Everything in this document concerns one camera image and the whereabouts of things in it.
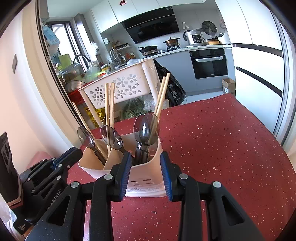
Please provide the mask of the black built-in oven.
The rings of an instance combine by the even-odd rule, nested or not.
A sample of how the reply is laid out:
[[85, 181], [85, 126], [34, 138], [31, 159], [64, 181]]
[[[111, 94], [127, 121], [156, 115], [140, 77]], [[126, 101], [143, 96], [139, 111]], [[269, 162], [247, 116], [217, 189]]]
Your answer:
[[224, 49], [195, 50], [189, 54], [196, 79], [228, 75]]

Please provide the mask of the steel bowl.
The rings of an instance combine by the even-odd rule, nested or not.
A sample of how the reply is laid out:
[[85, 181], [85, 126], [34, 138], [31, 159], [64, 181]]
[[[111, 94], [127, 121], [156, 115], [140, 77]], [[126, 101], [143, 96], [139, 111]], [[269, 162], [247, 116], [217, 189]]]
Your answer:
[[67, 93], [74, 92], [75, 90], [78, 90], [82, 88], [86, 83], [81, 80], [71, 80], [65, 85], [65, 91]]

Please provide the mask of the white perforated basket cart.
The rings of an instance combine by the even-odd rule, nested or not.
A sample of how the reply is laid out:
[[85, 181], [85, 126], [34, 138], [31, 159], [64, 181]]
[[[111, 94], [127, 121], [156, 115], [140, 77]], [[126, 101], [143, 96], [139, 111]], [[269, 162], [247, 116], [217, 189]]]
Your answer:
[[102, 126], [102, 121], [96, 109], [105, 107], [105, 84], [115, 83], [114, 102], [120, 103], [151, 93], [154, 100], [158, 99], [161, 82], [157, 74], [153, 58], [145, 58], [132, 65], [118, 69], [104, 75], [88, 85], [79, 89], [91, 114], [97, 124]]

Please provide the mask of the white upper kitchen cabinets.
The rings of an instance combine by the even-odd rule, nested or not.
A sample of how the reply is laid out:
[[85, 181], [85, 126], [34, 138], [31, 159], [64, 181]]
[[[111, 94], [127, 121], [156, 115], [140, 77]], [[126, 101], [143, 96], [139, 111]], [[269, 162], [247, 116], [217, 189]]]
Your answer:
[[181, 4], [203, 4], [205, 1], [101, 1], [91, 9], [95, 23], [102, 33], [105, 30], [145, 12]]

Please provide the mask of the black wall switch plate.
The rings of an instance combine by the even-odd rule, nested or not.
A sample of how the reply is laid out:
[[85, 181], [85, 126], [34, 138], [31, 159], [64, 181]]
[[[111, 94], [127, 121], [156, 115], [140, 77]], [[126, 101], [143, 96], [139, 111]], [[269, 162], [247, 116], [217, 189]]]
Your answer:
[[14, 54], [14, 57], [13, 57], [13, 63], [12, 63], [13, 74], [15, 74], [15, 72], [16, 72], [17, 64], [18, 64], [17, 55]]

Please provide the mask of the bamboo chopstick blue tip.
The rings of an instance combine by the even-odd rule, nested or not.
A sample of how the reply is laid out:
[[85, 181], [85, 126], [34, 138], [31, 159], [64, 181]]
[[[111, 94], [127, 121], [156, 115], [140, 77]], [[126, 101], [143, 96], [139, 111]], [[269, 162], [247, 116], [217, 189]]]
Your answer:
[[105, 123], [109, 125], [109, 83], [105, 84]]

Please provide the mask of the red basket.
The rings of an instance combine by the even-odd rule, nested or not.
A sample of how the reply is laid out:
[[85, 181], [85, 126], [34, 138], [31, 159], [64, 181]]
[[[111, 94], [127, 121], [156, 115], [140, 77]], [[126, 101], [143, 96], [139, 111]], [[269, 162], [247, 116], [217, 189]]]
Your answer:
[[78, 89], [76, 89], [73, 92], [70, 92], [68, 94], [68, 96], [69, 96], [70, 100], [72, 102], [74, 102], [76, 105], [80, 105], [80, 104], [83, 104], [85, 102]]

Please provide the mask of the brown cooking pot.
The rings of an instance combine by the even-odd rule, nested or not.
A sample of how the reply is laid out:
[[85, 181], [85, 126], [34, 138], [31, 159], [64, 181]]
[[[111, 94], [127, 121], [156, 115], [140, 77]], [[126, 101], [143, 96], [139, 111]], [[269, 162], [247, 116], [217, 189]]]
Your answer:
[[169, 38], [168, 40], [166, 40], [165, 42], [164, 42], [164, 44], [166, 44], [166, 46], [168, 47], [168, 48], [170, 48], [170, 47], [173, 47], [173, 46], [179, 46], [179, 39], [180, 38]]

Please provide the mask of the pink plastic stool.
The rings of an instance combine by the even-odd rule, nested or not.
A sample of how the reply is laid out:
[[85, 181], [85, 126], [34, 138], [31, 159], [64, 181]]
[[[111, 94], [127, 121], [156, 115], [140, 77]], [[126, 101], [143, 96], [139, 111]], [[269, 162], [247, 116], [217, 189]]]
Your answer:
[[32, 166], [39, 163], [43, 159], [50, 159], [50, 158], [52, 158], [52, 156], [49, 155], [47, 152], [38, 151], [38, 152], [36, 152], [36, 154], [34, 154], [32, 159], [29, 161], [29, 164], [27, 164], [26, 169], [31, 168]]

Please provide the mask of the black range hood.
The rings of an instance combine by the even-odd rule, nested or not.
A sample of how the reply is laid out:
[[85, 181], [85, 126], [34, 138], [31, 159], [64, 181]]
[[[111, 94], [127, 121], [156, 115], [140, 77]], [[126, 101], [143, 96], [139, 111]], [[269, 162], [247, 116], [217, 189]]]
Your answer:
[[136, 15], [122, 21], [121, 24], [135, 44], [179, 32], [175, 13], [171, 6]]

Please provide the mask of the silver rice cooker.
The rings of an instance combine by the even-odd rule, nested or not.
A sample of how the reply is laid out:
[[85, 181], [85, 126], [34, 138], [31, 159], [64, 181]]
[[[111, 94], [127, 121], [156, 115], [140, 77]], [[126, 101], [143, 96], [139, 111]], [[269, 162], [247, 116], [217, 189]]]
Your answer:
[[186, 30], [183, 33], [183, 38], [190, 46], [204, 45], [204, 39], [199, 29]]

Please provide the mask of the white refrigerator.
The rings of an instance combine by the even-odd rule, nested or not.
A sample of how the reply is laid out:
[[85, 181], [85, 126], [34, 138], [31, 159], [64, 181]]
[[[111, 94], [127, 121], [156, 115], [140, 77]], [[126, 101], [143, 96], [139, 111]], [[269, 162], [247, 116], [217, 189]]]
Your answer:
[[282, 29], [261, 1], [216, 4], [232, 44], [236, 99], [281, 142], [287, 103]]

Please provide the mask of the cardboard box on floor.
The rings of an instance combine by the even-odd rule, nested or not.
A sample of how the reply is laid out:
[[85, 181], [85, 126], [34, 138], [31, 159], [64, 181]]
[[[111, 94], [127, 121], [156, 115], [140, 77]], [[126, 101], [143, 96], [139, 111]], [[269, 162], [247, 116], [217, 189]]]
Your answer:
[[232, 94], [235, 96], [236, 82], [231, 78], [222, 79], [222, 88], [224, 94]]

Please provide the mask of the black wok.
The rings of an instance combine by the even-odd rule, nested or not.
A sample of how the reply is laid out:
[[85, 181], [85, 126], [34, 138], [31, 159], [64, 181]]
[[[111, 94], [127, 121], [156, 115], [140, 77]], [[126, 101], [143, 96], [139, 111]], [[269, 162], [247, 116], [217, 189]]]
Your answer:
[[144, 57], [159, 52], [158, 46], [138, 47], [138, 49]]

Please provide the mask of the plain bamboo chopstick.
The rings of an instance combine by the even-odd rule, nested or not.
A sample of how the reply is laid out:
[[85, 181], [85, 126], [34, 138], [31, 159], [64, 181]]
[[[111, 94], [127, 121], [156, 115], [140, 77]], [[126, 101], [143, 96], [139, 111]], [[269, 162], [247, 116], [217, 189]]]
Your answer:
[[167, 73], [166, 77], [163, 77], [163, 79], [162, 79], [161, 88], [159, 90], [159, 95], [158, 95], [156, 107], [154, 109], [154, 114], [152, 116], [152, 122], [151, 122], [152, 126], [150, 128], [150, 134], [149, 134], [149, 138], [147, 141], [148, 145], [152, 145], [154, 143], [154, 136], [156, 133], [156, 128], [159, 124], [159, 117], [161, 115], [162, 106], [163, 106], [163, 102], [165, 99], [170, 75], [171, 75], [170, 73]]

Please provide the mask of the dark spoon with long handle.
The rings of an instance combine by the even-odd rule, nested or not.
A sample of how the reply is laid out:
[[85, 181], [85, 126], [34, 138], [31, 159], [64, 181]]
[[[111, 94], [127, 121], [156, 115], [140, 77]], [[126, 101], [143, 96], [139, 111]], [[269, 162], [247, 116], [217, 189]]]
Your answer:
[[[146, 146], [147, 148], [147, 160], [144, 162], [146, 163], [148, 161], [148, 156], [149, 156], [149, 147], [151, 145], [148, 145], [147, 141], [148, 141], [148, 138], [149, 138], [149, 134], [150, 134], [150, 128], [152, 126], [151, 122], [152, 122], [152, 116], [153, 116], [153, 113], [148, 113], [145, 115], [147, 120], [142, 128], [142, 134], [143, 134], [143, 144]], [[156, 128], [156, 133], [155, 133], [155, 136], [154, 136], [154, 143], [158, 140], [158, 137], [159, 137], [159, 124]]]

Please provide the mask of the black garbage bag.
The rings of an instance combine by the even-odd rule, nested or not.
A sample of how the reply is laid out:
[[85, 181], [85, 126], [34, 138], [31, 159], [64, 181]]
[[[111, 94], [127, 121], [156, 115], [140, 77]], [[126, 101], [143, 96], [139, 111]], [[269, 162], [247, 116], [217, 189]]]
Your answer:
[[159, 76], [160, 81], [163, 77], [166, 77], [170, 73], [170, 79], [168, 81], [168, 87], [166, 89], [165, 99], [169, 101], [170, 107], [181, 105], [186, 97], [186, 92], [178, 82], [178, 80], [172, 75], [167, 68], [162, 66], [158, 61], [154, 59], [154, 64]]

